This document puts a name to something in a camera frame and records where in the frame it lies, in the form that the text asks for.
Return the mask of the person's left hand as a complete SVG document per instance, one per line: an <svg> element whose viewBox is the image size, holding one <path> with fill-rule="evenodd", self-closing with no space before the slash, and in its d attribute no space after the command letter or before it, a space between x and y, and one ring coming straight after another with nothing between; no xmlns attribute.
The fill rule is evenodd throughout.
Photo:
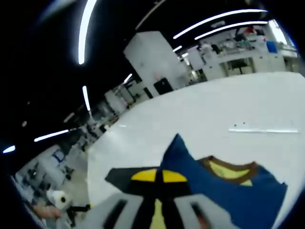
<svg viewBox="0 0 305 229"><path fill-rule="evenodd" d="M58 219L61 211L54 206L33 206L34 212L43 219Z"/></svg>

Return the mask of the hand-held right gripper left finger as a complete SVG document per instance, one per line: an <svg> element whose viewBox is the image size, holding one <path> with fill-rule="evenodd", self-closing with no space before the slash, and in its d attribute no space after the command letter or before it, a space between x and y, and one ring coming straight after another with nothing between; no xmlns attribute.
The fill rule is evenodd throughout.
<svg viewBox="0 0 305 229"><path fill-rule="evenodd" d="M151 227L155 211L156 172L156 168L112 168L105 177L105 181L121 192L143 197L132 226L133 229Z"/></svg>

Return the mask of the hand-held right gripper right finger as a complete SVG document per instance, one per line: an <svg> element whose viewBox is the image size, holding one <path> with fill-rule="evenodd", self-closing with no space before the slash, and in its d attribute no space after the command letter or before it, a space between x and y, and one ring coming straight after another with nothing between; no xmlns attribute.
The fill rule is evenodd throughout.
<svg viewBox="0 0 305 229"><path fill-rule="evenodd" d="M192 194L187 179L162 171L162 215L168 229L231 229L230 214L203 194Z"/></svg>

